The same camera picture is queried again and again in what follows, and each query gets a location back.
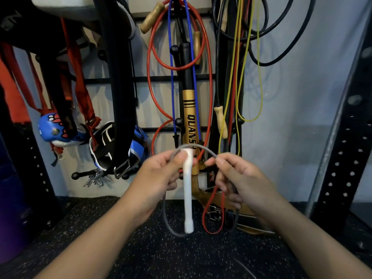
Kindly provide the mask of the person's right hand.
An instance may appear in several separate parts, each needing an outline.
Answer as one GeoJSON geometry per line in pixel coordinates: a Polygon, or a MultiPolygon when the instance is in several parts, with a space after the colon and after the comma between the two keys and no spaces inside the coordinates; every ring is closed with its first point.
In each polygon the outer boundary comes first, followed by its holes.
{"type": "Polygon", "coordinates": [[[256,165],[238,155],[226,152],[217,157],[226,157],[226,171],[218,171],[215,184],[230,204],[239,209],[244,203],[256,216],[272,224],[283,200],[273,183],[256,165]]]}

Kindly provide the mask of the person's left hand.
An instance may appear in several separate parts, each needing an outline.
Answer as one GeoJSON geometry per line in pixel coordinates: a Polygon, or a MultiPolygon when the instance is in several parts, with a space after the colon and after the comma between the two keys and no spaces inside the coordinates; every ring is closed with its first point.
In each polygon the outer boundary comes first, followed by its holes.
{"type": "Polygon", "coordinates": [[[134,206],[136,214],[147,214],[162,199],[166,191],[177,187],[178,170],[168,170],[168,162],[175,150],[156,154],[145,161],[125,192],[125,199],[134,206]]]}

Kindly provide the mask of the white jump rope handle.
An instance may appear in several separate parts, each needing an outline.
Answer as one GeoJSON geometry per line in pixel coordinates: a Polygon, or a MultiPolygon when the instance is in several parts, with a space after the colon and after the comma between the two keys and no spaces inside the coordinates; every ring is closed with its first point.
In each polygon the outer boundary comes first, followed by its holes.
{"type": "Polygon", "coordinates": [[[184,190],[184,232],[191,234],[194,231],[193,216],[192,216],[192,168],[193,168],[193,149],[185,148],[188,154],[187,159],[183,163],[183,190],[184,190]]]}

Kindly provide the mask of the person's left forearm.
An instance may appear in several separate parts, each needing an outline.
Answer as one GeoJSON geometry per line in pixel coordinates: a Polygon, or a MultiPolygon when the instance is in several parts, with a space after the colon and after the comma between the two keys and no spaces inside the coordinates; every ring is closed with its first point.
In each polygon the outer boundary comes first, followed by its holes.
{"type": "Polygon", "coordinates": [[[140,194],[129,188],[34,279],[105,279],[128,238],[149,218],[163,194],[140,194]]]}

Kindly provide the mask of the person's right forearm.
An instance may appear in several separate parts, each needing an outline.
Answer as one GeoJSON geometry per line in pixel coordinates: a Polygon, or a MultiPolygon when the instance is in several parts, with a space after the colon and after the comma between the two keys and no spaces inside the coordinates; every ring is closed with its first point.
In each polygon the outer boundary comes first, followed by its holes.
{"type": "Polygon", "coordinates": [[[286,199],[247,205],[285,240],[310,279],[372,279],[372,269],[286,199]]]}

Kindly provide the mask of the brown leather belt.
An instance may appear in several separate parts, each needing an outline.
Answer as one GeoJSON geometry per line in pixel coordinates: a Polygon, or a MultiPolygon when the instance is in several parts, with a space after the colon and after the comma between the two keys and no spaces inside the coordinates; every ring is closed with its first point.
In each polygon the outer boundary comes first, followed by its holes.
{"type": "Polygon", "coordinates": [[[242,204],[241,209],[237,211],[234,206],[227,203],[228,199],[224,192],[217,192],[217,187],[214,187],[211,192],[200,189],[196,175],[192,175],[192,196],[203,206],[202,226],[210,235],[219,234],[223,228],[233,229],[233,227],[250,235],[275,234],[263,227],[247,205],[242,204]],[[216,231],[207,229],[206,216],[220,224],[216,231]]]}

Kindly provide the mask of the black and gold stick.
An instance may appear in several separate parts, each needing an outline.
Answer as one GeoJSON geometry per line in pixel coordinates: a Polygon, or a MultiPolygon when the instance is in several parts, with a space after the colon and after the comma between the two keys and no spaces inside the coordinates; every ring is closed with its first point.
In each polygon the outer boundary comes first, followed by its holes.
{"type": "MultiPolygon", "coordinates": [[[[191,63],[191,45],[189,42],[181,43],[180,49],[180,63],[181,66],[191,63]]],[[[199,131],[197,125],[196,115],[196,98],[193,84],[193,71],[192,67],[180,71],[180,80],[182,83],[182,101],[184,113],[184,128],[185,134],[183,135],[183,144],[199,144],[199,131]]],[[[200,153],[198,147],[194,146],[193,157],[197,158],[200,153]]],[[[199,165],[196,164],[192,168],[192,175],[199,174],[199,165]]]]}

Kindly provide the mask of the black resistance band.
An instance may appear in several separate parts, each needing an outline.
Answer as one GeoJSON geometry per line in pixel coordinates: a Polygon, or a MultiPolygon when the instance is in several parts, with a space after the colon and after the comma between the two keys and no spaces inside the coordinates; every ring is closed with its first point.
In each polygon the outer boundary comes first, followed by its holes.
{"type": "MultiPolygon", "coordinates": [[[[226,25],[224,31],[222,31],[223,24],[221,23],[221,32],[218,30],[219,13],[221,13],[222,7],[220,5],[224,2],[221,0],[212,0],[212,12],[214,14],[214,32],[216,39],[216,54],[215,54],[215,91],[214,91],[214,105],[213,107],[223,106],[226,109],[226,98],[228,91],[228,80],[230,76],[232,51],[233,51],[233,33],[236,23],[237,5],[235,0],[226,0],[224,13],[227,15],[226,25]]],[[[212,115],[211,129],[209,135],[208,147],[214,153],[218,153],[220,132],[218,130],[218,123],[215,111],[212,115]]],[[[207,188],[210,189],[215,186],[215,178],[218,172],[218,168],[212,165],[207,168],[207,188]]]]}

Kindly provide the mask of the bunch of metal keys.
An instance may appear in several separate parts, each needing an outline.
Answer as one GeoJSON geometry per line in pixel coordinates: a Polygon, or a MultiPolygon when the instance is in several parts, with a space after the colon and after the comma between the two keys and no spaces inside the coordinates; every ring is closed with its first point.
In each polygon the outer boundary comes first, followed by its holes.
{"type": "Polygon", "coordinates": [[[101,169],[82,172],[84,176],[88,176],[88,180],[83,187],[90,187],[92,184],[97,185],[97,187],[103,187],[106,183],[110,183],[112,179],[108,175],[104,176],[103,173],[101,169]]]}

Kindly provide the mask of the black weightlifting belt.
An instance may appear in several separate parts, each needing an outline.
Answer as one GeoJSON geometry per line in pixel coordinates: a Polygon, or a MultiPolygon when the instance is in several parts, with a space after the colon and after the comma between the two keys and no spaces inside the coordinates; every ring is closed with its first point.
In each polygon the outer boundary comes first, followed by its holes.
{"type": "Polygon", "coordinates": [[[127,30],[116,0],[93,0],[106,46],[106,57],[113,100],[114,140],[106,170],[120,179],[129,166],[129,149],[136,126],[133,71],[127,30]]]}

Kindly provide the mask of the black perforated steel upright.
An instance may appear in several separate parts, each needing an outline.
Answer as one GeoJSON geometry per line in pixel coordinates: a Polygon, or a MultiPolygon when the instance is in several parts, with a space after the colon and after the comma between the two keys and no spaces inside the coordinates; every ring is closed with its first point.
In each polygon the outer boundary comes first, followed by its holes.
{"type": "Polygon", "coordinates": [[[21,183],[21,224],[31,234],[52,229],[64,216],[49,179],[31,123],[13,123],[0,85],[0,138],[21,183]]]}
{"type": "Polygon", "coordinates": [[[305,215],[339,235],[372,151],[372,9],[315,176],[305,215]]]}

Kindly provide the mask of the purple bag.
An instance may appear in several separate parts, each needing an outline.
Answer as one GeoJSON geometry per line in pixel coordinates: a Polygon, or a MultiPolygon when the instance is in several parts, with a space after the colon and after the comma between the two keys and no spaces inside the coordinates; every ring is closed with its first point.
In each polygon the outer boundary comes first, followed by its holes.
{"type": "Polygon", "coordinates": [[[27,208],[22,182],[0,135],[0,264],[15,258],[31,242],[22,218],[27,208]]]}

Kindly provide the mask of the white padded gear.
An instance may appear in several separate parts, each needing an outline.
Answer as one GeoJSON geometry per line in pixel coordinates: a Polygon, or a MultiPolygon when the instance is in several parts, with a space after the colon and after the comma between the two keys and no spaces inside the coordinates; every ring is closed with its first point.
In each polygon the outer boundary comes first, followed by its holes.
{"type": "MultiPolygon", "coordinates": [[[[31,0],[40,10],[68,20],[81,22],[84,27],[101,35],[97,10],[93,0],[31,0]]],[[[130,13],[126,0],[115,0],[120,11],[120,21],[124,24],[125,34],[132,39],[136,23],[130,13]]]]}

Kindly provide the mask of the black padded gear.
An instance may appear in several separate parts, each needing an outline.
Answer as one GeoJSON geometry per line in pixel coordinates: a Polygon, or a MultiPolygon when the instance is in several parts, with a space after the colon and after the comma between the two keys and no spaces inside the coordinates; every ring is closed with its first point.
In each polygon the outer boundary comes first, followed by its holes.
{"type": "Polygon", "coordinates": [[[41,11],[31,0],[0,0],[0,55],[9,47],[68,61],[61,19],[41,11]]]}

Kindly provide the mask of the black wall grid rack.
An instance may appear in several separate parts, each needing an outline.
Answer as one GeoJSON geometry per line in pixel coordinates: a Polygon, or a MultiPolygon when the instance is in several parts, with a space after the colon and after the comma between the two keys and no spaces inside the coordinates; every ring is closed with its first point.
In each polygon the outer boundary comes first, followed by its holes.
{"type": "MultiPolygon", "coordinates": [[[[196,25],[196,22],[195,22],[195,19],[196,19],[196,12],[197,13],[199,13],[198,12],[198,10],[194,10],[194,8],[193,7],[190,7],[189,6],[189,17],[190,17],[190,20],[193,22],[193,25],[194,25],[194,30],[195,31],[197,31],[198,29],[198,26],[196,25]]],[[[162,78],[161,79],[161,77],[160,76],[148,76],[147,77],[147,79],[148,79],[148,82],[149,82],[149,85],[150,85],[150,83],[152,82],[152,80],[154,80],[154,81],[159,81],[159,82],[165,82],[165,81],[167,81],[168,79],[167,78],[162,78]]],[[[183,122],[182,122],[182,119],[176,119],[176,122],[178,123],[178,121],[180,121],[180,123],[181,124],[179,124],[179,126],[176,126],[176,125],[174,125],[174,130],[175,130],[175,134],[176,134],[176,137],[175,137],[175,145],[176,146],[178,146],[178,134],[177,134],[177,131],[178,131],[178,128],[179,128],[179,130],[182,132],[182,133],[184,133],[184,127],[182,126],[183,125],[183,122]]],[[[145,132],[145,133],[147,133],[147,132],[155,132],[154,130],[150,130],[150,128],[142,128],[142,130],[145,132]]],[[[80,177],[84,177],[84,175],[82,174],[82,173],[73,173],[72,174],[72,176],[71,176],[73,179],[79,179],[80,177]]]]}

